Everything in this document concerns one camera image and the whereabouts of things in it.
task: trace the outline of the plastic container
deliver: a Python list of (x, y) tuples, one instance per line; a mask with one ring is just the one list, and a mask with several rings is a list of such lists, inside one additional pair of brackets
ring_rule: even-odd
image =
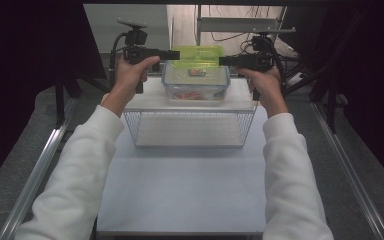
[(219, 57), (224, 56), (220, 46), (178, 46), (174, 51), (180, 51), (180, 60), (174, 60), (175, 68), (218, 68)]
[(230, 85), (230, 75), (227, 67), (177, 68), (168, 61), (161, 81), (171, 100), (221, 101)]

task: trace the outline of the sleeve cuff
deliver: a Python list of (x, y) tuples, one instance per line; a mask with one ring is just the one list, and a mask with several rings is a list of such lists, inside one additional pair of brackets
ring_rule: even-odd
[(269, 118), (263, 125), (263, 131), (266, 142), (278, 136), (298, 133), (294, 117), (290, 113), (280, 113)]
[(96, 106), (95, 112), (83, 126), (93, 128), (114, 141), (124, 129), (124, 124), (120, 118), (100, 105)]

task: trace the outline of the person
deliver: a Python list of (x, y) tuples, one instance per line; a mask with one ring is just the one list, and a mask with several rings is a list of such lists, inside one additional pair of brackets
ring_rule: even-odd
[[(146, 81), (145, 70), (158, 61), (150, 57), (130, 65), (119, 60), (113, 89), (66, 143), (44, 192), (33, 203), (33, 219), (19, 227), (16, 239), (89, 239), (115, 141), (124, 129), (121, 114), (135, 95), (137, 83)], [(280, 93), (278, 70), (236, 70), (260, 92), (269, 118), (263, 126), (267, 140), (263, 148), (267, 195), (263, 238), (333, 239), (305, 139), (298, 134)]]

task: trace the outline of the wire basket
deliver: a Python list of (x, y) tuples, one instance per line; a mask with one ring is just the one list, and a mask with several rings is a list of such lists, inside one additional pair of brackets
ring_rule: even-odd
[(126, 111), (136, 147), (236, 147), (245, 144), (254, 111)]

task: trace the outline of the white sweatshirt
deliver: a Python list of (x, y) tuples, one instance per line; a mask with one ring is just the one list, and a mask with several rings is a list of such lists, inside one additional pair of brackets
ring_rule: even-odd
[[(45, 191), (33, 203), (34, 218), (15, 239), (89, 239), (102, 200), (120, 118), (97, 106), (66, 143)], [(325, 222), (305, 139), (291, 114), (278, 114), (263, 127), (267, 144), (265, 240), (333, 239)]]

